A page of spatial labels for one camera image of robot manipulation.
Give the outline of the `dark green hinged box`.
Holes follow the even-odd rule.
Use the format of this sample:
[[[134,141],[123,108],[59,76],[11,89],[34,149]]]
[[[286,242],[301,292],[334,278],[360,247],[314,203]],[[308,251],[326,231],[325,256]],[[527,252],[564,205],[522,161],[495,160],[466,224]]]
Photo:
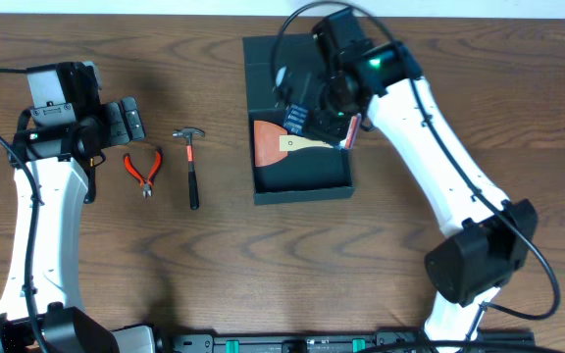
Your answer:
[[[275,40],[273,35],[242,39],[254,203],[267,205],[349,198],[355,186],[348,151],[310,147],[290,151],[270,166],[256,165],[254,124],[263,121],[281,126],[285,118],[285,106],[276,103],[270,76],[270,55]],[[294,83],[294,97],[306,106],[315,106],[316,75],[324,70],[324,64],[312,36],[292,34],[285,37],[277,65],[288,66],[295,76],[299,76]]]

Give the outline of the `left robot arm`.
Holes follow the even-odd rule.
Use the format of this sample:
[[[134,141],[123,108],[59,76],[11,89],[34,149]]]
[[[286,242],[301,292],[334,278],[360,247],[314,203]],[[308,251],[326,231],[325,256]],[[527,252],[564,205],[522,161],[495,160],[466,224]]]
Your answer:
[[[136,102],[102,103],[92,62],[28,68],[32,106],[12,141],[0,136],[17,189],[13,254],[0,299],[0,352],[157,352],[153,327],[108,330],[83,309],[81,211],[96,196],[107,148],[144,138]]]

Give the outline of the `small claw hammer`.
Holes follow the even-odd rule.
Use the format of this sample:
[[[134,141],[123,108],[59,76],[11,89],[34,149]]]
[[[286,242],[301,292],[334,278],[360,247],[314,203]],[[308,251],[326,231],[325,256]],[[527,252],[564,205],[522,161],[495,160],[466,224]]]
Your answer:
[[[200,207],[198,182],[195,170],[193,136],[205,136],[205,131],[196,127],[184,127],[173,131],[173,138],[183,138],[186,146],[186,156],[188,163],[188,191],[189,206],[191,210],[198,210]]]

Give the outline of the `black yellow screwdriver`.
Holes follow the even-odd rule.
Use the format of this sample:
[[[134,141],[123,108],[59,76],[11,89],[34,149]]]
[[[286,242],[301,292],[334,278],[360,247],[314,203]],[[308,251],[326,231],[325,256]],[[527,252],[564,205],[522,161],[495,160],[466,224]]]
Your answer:
[[[89,169],[87,172],[88,177],[88,189],[84,197],[85,204],[92,204],[96,198],[96,171],[94,158],[91,157],[89,160]]]

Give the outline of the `orange scraper wooden handle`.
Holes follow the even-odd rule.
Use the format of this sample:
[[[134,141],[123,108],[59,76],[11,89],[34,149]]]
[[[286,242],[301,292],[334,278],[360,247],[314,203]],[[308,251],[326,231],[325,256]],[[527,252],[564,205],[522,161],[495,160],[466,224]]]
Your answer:
[[[331,148],[323,141],[311,140],[266,121],[253,123],[254,164],[257,168],[268,167],[287,157],[289,152],[301,149],[320,147]]]

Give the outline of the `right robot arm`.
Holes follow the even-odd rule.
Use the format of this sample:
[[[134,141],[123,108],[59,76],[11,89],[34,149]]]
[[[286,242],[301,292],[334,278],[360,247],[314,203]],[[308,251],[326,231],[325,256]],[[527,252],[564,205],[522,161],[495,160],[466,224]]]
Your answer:
[[[349,7],[312,32],[327,69],[326,102],[340,118],[368,119],[393,145],[444,236],[425,257],[437,289],[425,336],[476,339],[485,307],[526,262],[538,224],[534,206],[511,201],[478,167],[402,42],[375,45]]]

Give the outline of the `blue precision screwdriver set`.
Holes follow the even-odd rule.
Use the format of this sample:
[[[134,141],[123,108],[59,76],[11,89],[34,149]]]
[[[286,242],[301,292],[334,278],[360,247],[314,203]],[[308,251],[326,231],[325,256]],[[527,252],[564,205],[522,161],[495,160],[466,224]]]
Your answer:
[[[287,107],[282,127],[291,134],[328,143],[339,150],[353,148],[361,128],[360,114],[333,109],[312,109],[291,104]]]

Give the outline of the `red handled pliers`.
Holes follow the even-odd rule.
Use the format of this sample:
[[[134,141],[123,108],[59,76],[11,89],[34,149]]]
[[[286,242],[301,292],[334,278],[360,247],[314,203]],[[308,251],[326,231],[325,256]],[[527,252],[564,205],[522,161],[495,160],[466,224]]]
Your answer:
[[[123,156],[124,166],[128,173],[137,180],[139,187],[142,191],[144,198],[149,198],[153,195],[153,187],[154,181],[159,173],[162,162],[163,162],[163,153],[161,148],[157,148],[155,150],[155,160],[152,168],[147,176],[143,175],[132,163],[132,159],[130,153],[126,153]]]

